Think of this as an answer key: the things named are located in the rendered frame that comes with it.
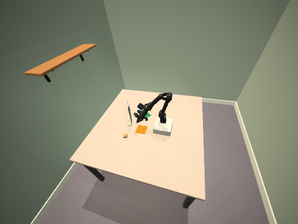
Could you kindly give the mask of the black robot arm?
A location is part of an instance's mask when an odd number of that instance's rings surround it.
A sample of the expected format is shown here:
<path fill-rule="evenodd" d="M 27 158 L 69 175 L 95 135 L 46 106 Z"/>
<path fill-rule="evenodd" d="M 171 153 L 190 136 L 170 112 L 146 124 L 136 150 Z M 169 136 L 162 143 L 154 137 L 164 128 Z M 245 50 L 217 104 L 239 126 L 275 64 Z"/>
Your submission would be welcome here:
<path fill-rule="evenodd" d="M 164 97 L 166 96 L 166 97 Z M 160 100 L 165 100 L 165 103 L 163 105 L 162 110 L 159 111 L 159 118 L 160 118 L 160 123 L 164 123 L 166 124 L 166 115 L 165 111 L 166 108 L 168 106 L 168 103 L 172 100 L 172 93 L 163 93 L 163 94 L 159 94 L 152 102 L 149 102 L 145 105 L 143 105 L 142 103 L 139 103 L 137 108 L 139 108 L 140 110 L 143 110 L 143 112 L 145 112 L 147 114 L 148 111 L 151 111 L 151 109 L 153 108 L 153 106 L 159 102 Z M 146 107 L 147 106 L 147 107 Z"/>

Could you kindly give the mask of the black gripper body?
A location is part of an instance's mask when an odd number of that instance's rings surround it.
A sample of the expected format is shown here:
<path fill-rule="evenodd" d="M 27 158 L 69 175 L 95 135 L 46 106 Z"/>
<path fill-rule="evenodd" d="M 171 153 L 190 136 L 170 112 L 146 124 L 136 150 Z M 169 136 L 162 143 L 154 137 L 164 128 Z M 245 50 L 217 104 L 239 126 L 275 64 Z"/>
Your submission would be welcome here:
<path fill-rule="evenodd" d="M 148 121 L 148 118 L 146 117 L 146 113 L 143 111 L 141 111 L 141 113 L 139 115 L 137 113 L 134 113 L 134 116 L 137 118 L 145 119 L 146 121 Z"/>

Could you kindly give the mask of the orange square zone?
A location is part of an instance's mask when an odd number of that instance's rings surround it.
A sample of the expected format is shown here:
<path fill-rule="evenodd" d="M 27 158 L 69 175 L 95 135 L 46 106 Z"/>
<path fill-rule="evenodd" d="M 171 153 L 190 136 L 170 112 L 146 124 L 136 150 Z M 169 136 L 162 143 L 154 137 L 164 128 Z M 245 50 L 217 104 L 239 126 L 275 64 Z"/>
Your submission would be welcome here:
<path fill-rule="evenodd" d="M 147 130 L 147 126 L 138 125 L 135 133 L 145 134 L 146 130 Z"/>

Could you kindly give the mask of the grey flat panel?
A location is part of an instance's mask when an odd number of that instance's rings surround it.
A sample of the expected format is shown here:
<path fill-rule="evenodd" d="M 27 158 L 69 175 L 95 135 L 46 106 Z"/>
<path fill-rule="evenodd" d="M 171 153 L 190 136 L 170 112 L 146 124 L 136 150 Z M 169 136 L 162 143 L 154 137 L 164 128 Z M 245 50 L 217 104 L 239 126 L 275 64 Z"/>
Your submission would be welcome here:
<path fill-rule="evenodd" d="M 129 106 L 129 103 L 127 101 L 127 109 L 128 109 L 128 113 L 129 113 L 129 116 L 127 116 L 128 118 L 128 126 L 132 125 L 132 117 L 131 117 L 131 111 L 130 111 L 130 106 Z"/>

